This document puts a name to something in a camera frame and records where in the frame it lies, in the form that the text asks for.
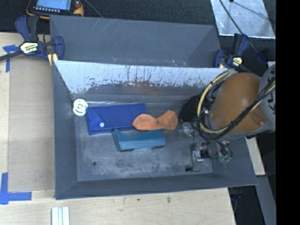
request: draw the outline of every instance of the yellow cable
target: yellow cable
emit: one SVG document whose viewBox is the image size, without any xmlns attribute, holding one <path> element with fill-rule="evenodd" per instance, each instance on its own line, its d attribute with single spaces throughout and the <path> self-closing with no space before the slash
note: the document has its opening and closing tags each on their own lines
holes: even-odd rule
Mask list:
<svg viewBox="0 0 300 225">
<path fill-rule="evenodd" d="M 218 76 L 217 78 L 215 78 L 204 90 L 201 98 L 200 98 L 200 101 L 199 101 L 199 105 L 198 105 L 198 108 L 197 108 L 197 116 L 198 118 L 200 117 L 200 111 L 201 111 L 201 107 L 202 107 L 202 103 L 203 103 L 203 100 L 208 92 L 208 90 L 218 81 L 220 80 L 221 78 L 223 78 L 224 76 L 226 76 L 227 74 L 229 73 L 229 71 L 225 72 L 225 73 L 222 73 L 220 76 Z M 275 88 L 275 82 L 272 83 L 271 87 L 268 89 L 268 92 L 271 92 L 273 89 Z M 252 109 L 250 112 L 252 112 L 263 100 L 261 100 L 260 102 L 258 102 Z M 221 129 L 218 129 L 218 130 L 211 130 L 211 129 L 208 129 L 206 128 L 201 122 L 199 122 L 200 124 L 200 128 L 204 131 L 204 132 L 207 132 L 207 133 L 222 133 L 224 132 L 228 127 L 229 125 L 227 125 L 226 127 L 223 127 Z"/>
</svg>

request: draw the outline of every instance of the gray bin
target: gray bin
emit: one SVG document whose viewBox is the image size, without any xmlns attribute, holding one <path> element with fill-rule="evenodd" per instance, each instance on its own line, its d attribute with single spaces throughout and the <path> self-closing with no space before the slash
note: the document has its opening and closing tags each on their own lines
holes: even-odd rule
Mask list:
<svg viewBox="0 0 300 225">
<path fill-rule="evenodd" d="M 86 117 L 72 112 L 81 98 L 89 106 L 145 103 L 155 117 L 179 114 L 224 71 L 211 68 L 219 48 L 213 26 L 63 16 L 50 23 L 66 49 L 52 66 L 56 199 L 256 184 L 245 139 L 231 143 L 229 163 L 208 158 L 200 172 L 186 172 L 193 138 L 181 123 L 163 131 L 163 148 L 118 152 L 111 133 L 89 135 Z"/>
</svg>

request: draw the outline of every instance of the orange rag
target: orange rag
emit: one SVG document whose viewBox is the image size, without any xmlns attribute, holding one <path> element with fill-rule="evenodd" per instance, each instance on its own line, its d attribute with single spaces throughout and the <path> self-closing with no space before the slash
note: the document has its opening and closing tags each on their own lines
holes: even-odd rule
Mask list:
<svg viewBox="0 0 300 225">
<path fill-rule="evenodd" d="M 178 124 L 176 112 L 168 110 L 163 115 L 154 118 L 148 114 L 141 114 L 136 117 L 132 125 L 142 131 L 151 131 L 159 129 L 173 130 Z"/>
</svg>

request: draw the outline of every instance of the digital display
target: digital display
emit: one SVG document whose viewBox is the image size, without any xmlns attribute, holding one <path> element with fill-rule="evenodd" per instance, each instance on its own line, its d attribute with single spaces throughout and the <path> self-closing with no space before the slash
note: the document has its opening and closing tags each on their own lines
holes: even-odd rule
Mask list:
<svg viewBox="0 0 300 225">
<path fill-rule="evenodd" d="M 71 0 L 37 0 L 37 7 L 70 10 Z"/>
</svg>

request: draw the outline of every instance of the clamp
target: clamp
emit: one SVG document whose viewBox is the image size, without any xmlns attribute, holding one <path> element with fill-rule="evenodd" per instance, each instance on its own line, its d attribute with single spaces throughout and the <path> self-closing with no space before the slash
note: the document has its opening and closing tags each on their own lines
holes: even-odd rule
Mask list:
<svg viewBox="0 0 300 225">
<path fill-rule="evenodd" d="M 214 68 L 237 68 L 242 63 L 242 54 L 249 45 L 249 38 L 246 34 L 234 34 L 233 46 L 229 54 L 225 54 L 224 50 L 218 49 L 214 61 Z"/>
<path fill-rule="evenodd" d="M 20 50 L 0 57 L 1 60 L 6 60 L 18 55 L 35 56 L 50 62 L 52 59 L 61 60 L 64 55 L 64 43 L 61 36 L 53 38 L 53 41 L 42 43 L 38 40 L 37 22 L 39 16 L 23 15 L 15 21 L 15 27 L 18 33 L 23 37 L 24 42 L 19 46 Z M 48 46 L 55 46 L 55 52 L 49 53 L 46 50 Z"/>
</svg>

